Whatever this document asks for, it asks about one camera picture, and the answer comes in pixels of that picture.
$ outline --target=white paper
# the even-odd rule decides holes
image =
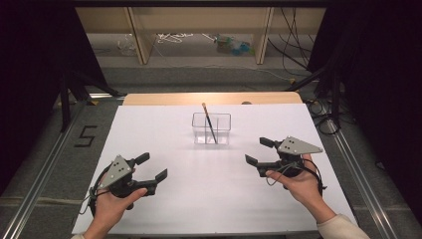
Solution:
[[[141,198],[124,213],[110,234],[158,236],[269,235],[316,231],[315,220],[280,183],[269,186],[245,154],[260,161],[278,160],[276,150],[260,145],[261,136],[281,141],[288,135],[323,148],[303,104],[207,106],[209,113],[230,114],[230,144],[195,144],[192,116],[201,106],[119,107],[91,182],[121,154],[126,159],[145,152],[150,160],[137,165],[135,180],[149,180],[168,169],[156,194]],[[327,189],[323,197],[337,213],[354,217],[327,155],[313,159]],[[88,210],[73,233],[91,223]]]

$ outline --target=wooden edge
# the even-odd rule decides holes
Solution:
[[[301,104],[295,92],[129,94],[124,106]]]

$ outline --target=gray carpet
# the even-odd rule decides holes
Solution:
[[[109,85],[123,93],[175,93],[175,92],[274,92],[289,87],[268,72],[245,69],[103,69]],[[268,70],[278,76],[289,78],[283,70]],[[300,90],[304,100],[314,98],[316,86],[311,83]],[[88,87],[91,93],[101,93]],[[120,101],[100,101],[95,106],[84,106],[69,136],[59,161],[57,162],[45,189],[41,194],[20,238],[70,238],[73,223],[80,210],[79,203],[91,182],[98,159],[103,150],[113,116]],[[369,178],[370,184],[393,222],[399,238],[422,238],[422,230],[398,193],[389,176],[376,167],[376,160],[370,145],[359,130],[358,124],[348,123],[350,116],[343,116],[341,122],[350,147],[359,164]],[[52,109],[50,121],[40,135],[31,155],[24,161],[20,170],[3,193],[0,203],[0,231],[4,232],[7,223],[18,208],[20,199],[26,195],[37,172],[42,167],[50,149],[58,137],[61,127],[60,107]],[[89,138],[80,138],[86,128],[86,135],[94,137],[91,146]],[[338,180],[352,205],[359,225],[371,238],[381,238],[380,233],[360,195],[358,188],[344,163],[344,158],[332,135],[320,134],[323,145],[332,163]],[[287,238],[316,238],[317,234],[290,235]],[[242,238],[276,238],[242,237]]]

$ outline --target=transparent container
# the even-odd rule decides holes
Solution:
[[[231,129],[230,114],[208,114],[208,116],[212,127],[210,127],[205,113],[193,114],[192,128],[195,143],[229,144]]]

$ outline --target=hand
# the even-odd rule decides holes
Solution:
[[[305,167],[316,172],[317,169],[311,161],[310,154],[303,154]],[[277,180],[285,185],[292,196],[300,202],[316,219],[317,223],[323,223],[335,216],[335,213],[325,204],[322,196],[317,190],[317,179],[307,171],[302,171],[296,177],[286,177],[279,172],[268,170],[268,177]]]
[[[302,158],[307,159],[305,160],[305,167],[309,168],[312,171],[317,171],[314,164],[308,161],[312,161],[310,154],[303,154]],[[268,177],[271,177],[274,180],[279,181],[283,185],[285,185],[289,189],[295,200],[300,203],[306,203],[307,201],[317,200],[321,198],[317,190],[317,179],[309,172],[302,171],[296,177],[286,177],[280,172],[273,170],[268,170],[266,174]]]
[[[147,192],[146,188],[133,191],[128,197],[119,198],[102,189],[98,191],[97,212],[88,230],[84,233],[86,239],[104,238],[110,229],[121,219],[126,208]]]

